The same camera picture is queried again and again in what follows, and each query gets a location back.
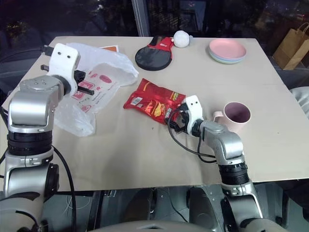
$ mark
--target pink plate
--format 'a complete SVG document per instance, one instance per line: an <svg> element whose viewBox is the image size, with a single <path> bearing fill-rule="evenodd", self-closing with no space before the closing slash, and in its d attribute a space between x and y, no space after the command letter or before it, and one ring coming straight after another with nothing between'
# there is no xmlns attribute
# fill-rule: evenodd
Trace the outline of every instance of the pink plate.
<svg viewBox="0 0 309 232"><path fill-rule="evenodd" d="M240 59L246 55L246 48L231 39L215 39L211 41L209 48L212 53L225 59Z"/></svg>

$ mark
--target mug handle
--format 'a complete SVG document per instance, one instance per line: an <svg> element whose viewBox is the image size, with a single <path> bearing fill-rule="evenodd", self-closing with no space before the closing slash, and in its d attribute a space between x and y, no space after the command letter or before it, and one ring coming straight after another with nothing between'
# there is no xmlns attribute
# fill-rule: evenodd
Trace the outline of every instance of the mug handle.
<svg viewBox="0 0 309 232"><path fill-rule="evenodd" d="M222 111L216 111L216 112L213 113L213 121L215 122L216 118L223 117L223 116L224 115L223 115Z"/></svg>

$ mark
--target stack of plates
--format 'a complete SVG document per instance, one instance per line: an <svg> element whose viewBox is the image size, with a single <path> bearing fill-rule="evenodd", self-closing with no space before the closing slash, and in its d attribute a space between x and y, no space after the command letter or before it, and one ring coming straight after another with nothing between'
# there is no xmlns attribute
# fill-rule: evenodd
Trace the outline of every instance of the stack of plates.
<svg viewBox="0 0 309 232"><path fill-rule="evenodd" d="M215 39L209 44L210 56L223 64L235 64L246 56L246 48L235 40Z"/></svg>

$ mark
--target ping pong paddle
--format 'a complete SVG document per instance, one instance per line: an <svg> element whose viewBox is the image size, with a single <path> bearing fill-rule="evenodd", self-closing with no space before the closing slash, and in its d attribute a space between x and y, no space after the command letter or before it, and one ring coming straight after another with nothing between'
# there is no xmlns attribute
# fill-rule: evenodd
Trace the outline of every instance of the ping pong paddle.
<svg viewBox="0 0 309 232"><path fill-rule="evenodd" d="M154 36L150 44L141 48L135 55L139 67L148 71L166 68L172 61L172 39L165 36Z"/></svg>

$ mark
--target pink mug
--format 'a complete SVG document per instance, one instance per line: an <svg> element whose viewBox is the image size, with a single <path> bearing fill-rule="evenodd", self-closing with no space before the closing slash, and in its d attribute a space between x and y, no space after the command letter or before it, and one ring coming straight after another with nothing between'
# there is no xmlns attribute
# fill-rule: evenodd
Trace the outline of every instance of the pink mug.
<svg viewBox="0 0 309 232"><path fill-rule="evenodd" d="M223 111L213 113L213 121L226 125L232 132L238 132L249 122L251 112L247 106L240 102L230 102Z"/></svg>

